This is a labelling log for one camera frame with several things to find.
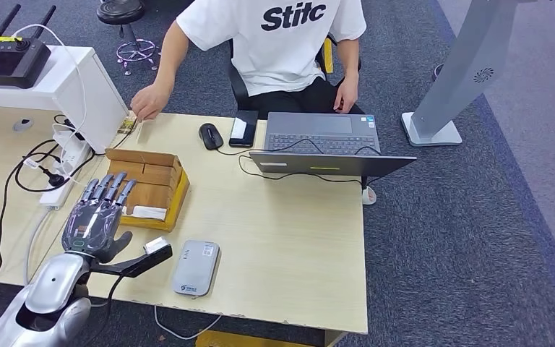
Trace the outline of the person's right hand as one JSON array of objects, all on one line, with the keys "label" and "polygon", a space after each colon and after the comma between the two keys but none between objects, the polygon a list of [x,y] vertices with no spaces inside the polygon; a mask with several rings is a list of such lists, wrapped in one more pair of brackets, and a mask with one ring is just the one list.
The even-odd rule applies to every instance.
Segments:
[{"label": "person's right hand", "polygon": [[172,88],[157,83],[142,88],[131,101],[131,110],[140,121],[155,119],[168,103]]}]

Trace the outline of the person's left hand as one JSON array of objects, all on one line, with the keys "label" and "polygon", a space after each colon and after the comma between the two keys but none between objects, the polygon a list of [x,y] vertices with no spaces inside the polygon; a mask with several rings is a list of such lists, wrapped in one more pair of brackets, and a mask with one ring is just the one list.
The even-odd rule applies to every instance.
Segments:
[{"label": "person's left hand", "polygon": [[349,113],[358,100],[358,74],[349,74],[340,83],[334,104],[337,113]]}]

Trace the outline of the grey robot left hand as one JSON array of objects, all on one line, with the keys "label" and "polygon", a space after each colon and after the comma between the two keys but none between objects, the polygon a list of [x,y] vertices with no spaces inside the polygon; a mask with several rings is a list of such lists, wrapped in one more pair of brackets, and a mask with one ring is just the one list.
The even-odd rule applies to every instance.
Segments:
[{"label": "grey robot left hand", "polygon": [[128,181],[120,189],[127,172],[92,179],[69,214],[61,244],[66,252],[86,254],[100,264],[111,262],[132,240],[132,232],[114,236],[120,225],[125,202],[137,183]]}]

